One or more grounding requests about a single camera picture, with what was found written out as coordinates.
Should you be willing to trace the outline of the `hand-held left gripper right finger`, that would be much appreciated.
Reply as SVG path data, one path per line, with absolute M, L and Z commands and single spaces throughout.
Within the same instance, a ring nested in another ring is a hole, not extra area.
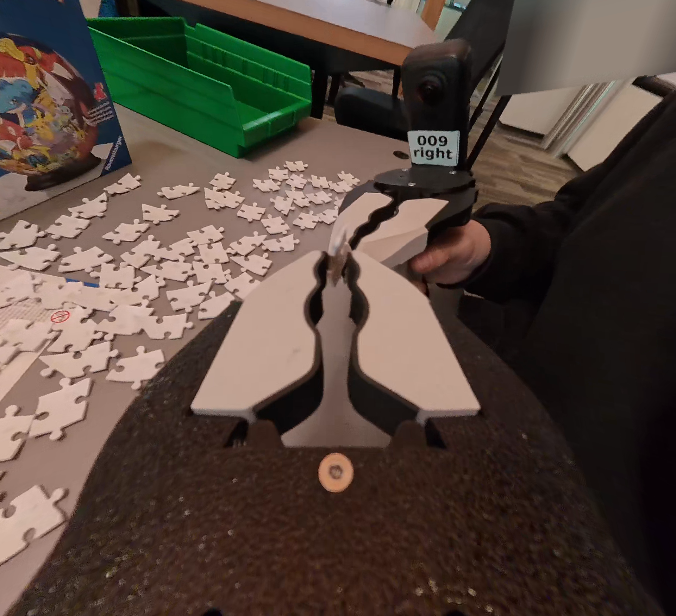
M 481 406 L 427 297 L 367 254 L 345 264 L 350 289 L 348 397 L 394 436 L 402 423 L 476 416 Z

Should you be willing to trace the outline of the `pile of white puzzle pieces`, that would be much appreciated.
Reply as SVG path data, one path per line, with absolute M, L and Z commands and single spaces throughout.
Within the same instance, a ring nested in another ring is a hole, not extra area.
M 1 503 L 1 566 L 68 520 L 67 483 L 47 484 L 40 460 L 83 466 L 106 407 L 130 400 L 182 345 L 288 260 L 322 249 L 352 167 L 296 161 L 258 166 L 183 153 L 139 174 L 105 179 L 78 205 L 47 215 L 45 247 L 12 249 L 1 267 L 96 284 L 84 321 L 63 323 L 1 401 L 1 476 L 20 483 Z

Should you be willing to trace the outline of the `person's right hand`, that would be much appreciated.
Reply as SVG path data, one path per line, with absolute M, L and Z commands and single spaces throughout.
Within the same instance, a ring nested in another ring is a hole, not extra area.
M 479 222 L 451 227 L 441 232 L 418 255 L 408 261 L 413 282 L 427 293 L 428 285 L 454 287 L 464 283 L 488 259 L 492 242 Z

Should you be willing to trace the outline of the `blue puzzle box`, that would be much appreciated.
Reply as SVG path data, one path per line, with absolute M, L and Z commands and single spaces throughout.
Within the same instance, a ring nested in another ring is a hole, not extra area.
M 1 219 L 131 162 L 80 0 L 1 0 Z

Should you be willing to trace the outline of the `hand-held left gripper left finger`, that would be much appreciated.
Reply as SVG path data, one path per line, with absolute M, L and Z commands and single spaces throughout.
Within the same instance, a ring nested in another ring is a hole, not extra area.
M 190 404 L 195 415 L 269 421 L 283 435 L 320 406 L 326 253 L 313 250 L 255 288 Z

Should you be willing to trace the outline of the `printed instruction sheet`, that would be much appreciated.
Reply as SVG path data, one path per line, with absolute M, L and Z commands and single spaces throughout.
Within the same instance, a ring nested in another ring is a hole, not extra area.
M 94 283 L 1 268 L 1 400 L 53 344 L 62 324 L 87 320 L 103 292 Z

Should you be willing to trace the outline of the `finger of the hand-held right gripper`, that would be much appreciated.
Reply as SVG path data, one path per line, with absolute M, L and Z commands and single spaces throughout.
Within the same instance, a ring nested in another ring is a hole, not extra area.
M 395 201 L 392 197 L 376 191 L 364 193 L 355 199 L 344 211 L 348 212 L 353 224 L 353 235 L 349 244 L 345 244 L 341 251 L 348 247 L 357 249 L 361 240 L 364 240 L 378 226 L 393 215 Z
M 427 247 L 427 225 L 448 207 L 447 200 L 418 198 L 403 201 L 388 219 L 359 241 L 356 250 L 407 278 L 415 273 L 409 261 Z

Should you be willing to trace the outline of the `wooden table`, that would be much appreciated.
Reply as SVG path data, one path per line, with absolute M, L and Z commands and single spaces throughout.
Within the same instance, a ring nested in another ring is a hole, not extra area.
M 179 1 L 385 63 L 401 64 L 413 48 L 437 41 L 418 14 L 368 0 Z

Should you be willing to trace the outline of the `green plastic bin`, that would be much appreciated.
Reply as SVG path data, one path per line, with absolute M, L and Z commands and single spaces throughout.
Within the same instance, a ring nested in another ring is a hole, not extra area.
M 310 68 L 180 17 L 88 19 L 115 103 L 240 158 L 312 108 Z

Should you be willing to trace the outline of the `person's right forearm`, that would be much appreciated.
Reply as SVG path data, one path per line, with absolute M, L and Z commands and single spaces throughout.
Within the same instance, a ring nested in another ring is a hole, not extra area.
M 601 201 L 620 190 L 630 170 L 630 165 L 608 158 L 567 182 L 551 200 L 479 208 L 472 220 L 488 232 L 490 249 L 459 286 L 497 304 L 542 300 L 564 240 Z

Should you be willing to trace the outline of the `black chair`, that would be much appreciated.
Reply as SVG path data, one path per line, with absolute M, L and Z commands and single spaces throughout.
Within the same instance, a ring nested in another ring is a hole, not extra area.
M 470 48 L 470 87 L 475 90 L 504 49 L 514 0 L 470 0 L 446 40 Z M 408 123 L 403 100 L 368 88 L 344 88 L 334 102 L 335 121 L 350 128 L 405 142 Z

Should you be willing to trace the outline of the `white puzzle piece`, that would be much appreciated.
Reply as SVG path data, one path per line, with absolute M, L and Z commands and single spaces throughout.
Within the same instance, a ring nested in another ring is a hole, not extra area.
M 341 213 L 333 223 L 333 231 L 328 241 L 327 255 L 331 258 L 336 257 L 343 246 L 349 244 L 353 235 L 353 224 L 348 212 Z

